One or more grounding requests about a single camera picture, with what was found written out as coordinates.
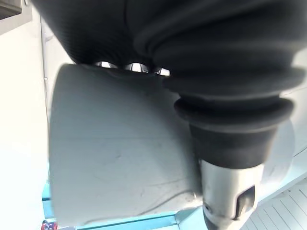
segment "gray curved surface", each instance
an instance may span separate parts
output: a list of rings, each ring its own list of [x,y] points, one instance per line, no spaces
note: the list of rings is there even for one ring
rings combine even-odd
[[[200,176],[177,96],[158,76],[119,79],[65,65],[50,118],[55,216],[82,225],[201,205]]]

